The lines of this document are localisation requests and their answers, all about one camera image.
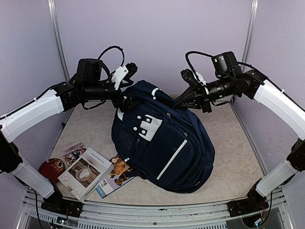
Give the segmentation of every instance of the beige tabletop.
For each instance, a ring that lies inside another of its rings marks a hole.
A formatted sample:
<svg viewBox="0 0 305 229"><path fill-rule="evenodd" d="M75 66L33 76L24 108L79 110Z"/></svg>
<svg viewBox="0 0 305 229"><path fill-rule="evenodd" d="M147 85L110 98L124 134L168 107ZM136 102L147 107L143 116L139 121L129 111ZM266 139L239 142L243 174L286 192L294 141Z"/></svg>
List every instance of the beige tabletop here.
<svg viewBox="0 0 305 229"><path fill-rule="evenodd" d="M94 191L88 200L131 205L184 205L244 197L262 176L261 169L230 106L227 104L212 109L213 112L209 114L192 110L201 119L215 147L213 172L198 191L191 194L168 192L148 180L136 177L105 198ZM63 160L63 151L79 142L107 159L117 155L111 140L114 112L110 102L89 111L77 106L51 158ZM73 197L60 182L57 186L64 196Z"/></svg>

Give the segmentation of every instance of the table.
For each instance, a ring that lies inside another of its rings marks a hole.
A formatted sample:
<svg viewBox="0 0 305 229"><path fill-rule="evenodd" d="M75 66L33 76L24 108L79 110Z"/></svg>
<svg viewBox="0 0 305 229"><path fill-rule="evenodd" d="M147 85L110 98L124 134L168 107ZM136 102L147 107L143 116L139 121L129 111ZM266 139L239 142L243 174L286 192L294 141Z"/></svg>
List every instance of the table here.
<svg viewBox="0 0 305 229"><path fill-rule="evenodd" d="M262 171L251 146L230 105L212 107L212 113L192 110L202 121L215 147L214 169L209 180L196 192L177 194L165 191L148 180L136 177L106 198L94 191L90 201L127 205L186 205L217 202L244 197L251 186L262 177ZM106 102L85 111L77 106L68 120L51 158L62 158L62 152L83 142L105 158L117 155L111 140L115 109ZM65 197L73 195L60 183L56 184Z"/></svg>

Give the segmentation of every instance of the book with dog picture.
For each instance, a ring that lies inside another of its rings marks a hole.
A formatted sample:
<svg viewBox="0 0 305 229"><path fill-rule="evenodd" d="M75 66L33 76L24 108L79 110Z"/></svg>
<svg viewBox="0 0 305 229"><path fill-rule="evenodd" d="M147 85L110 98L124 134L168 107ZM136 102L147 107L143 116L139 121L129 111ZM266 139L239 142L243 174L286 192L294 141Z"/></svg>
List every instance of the book with dog picture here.
<svg viewBox="0 0 305 229"><path fill-rule="evenodd" d="M113 164L91 148L58 177L58 180L83 202L113 170Z"/></svg>
<svg viewBox="0 0 305 229"><path fill-rule="evenodd" d="M119 155L111 158L110 162L114 166L113 171L111 171L111 173L96 188L97 192L102 198L106 197L133 179L133 177L126 177L125 174L132 171L132 169Z"/></svg>

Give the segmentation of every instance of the white book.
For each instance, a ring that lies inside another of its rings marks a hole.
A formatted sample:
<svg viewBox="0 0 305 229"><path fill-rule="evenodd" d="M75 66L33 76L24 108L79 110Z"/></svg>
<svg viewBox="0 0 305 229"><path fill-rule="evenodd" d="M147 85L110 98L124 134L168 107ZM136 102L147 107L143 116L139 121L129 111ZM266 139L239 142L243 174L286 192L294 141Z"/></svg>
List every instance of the white book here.
<svg viewBox="0 0 305 229"><path fill-rule="evenodd" d="M84 202L113 170L113 164L88 148L58 180L80 201Z"/></svg>

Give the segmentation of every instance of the white patch on backpack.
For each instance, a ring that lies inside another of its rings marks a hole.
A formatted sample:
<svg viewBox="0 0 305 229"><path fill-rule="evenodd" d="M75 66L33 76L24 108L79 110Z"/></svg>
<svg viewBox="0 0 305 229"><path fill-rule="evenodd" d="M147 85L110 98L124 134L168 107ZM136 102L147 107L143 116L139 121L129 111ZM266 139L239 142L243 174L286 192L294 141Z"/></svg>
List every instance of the white patch on backpack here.
<svg viewBox="0 0 305 229"><path fill-rule="evenodd" d="M151 141L154 134L157 132L158 128L161 126L162 120L152 117L148 114L145 115L145 118L142 120L140 128L146 131L145 134L142 134L141 131L139 135L147 141Z"/></svg>

